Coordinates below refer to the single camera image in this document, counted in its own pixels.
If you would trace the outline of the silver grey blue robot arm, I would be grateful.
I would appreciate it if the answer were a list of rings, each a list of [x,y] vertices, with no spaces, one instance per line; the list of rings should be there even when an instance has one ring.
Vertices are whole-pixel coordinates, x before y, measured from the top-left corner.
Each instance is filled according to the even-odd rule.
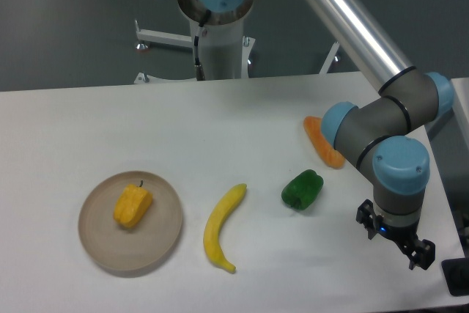
[[[190,47],[200,81],[240,78],[242,37],[223,40],[220,27],[240,24],[254,0],[178,0],[191,20]],[[357,210],[369,237],[393,241],[411,267],[427,269],[435,244],[417,236],[429,181],[429,153],[410,133],[451,109],[454,89],[438,73],[420,73],[374,21],[359,0],[306,0],[378,92],[359,108],[337,103],[321,131],[373,186]]]

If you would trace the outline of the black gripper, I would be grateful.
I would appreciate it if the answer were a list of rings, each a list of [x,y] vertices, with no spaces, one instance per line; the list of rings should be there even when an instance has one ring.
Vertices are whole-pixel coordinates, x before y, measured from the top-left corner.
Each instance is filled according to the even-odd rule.
[[[372,240],[378,233],[399,245],[400,251],[409,259],[409,269],[427,270],[435,261],[435,244],[420,240],[417,236],[418,210],[405,215],[389,213],[381,207],[373,207],[366,199],[357,209],[355,220],[367,231]]]

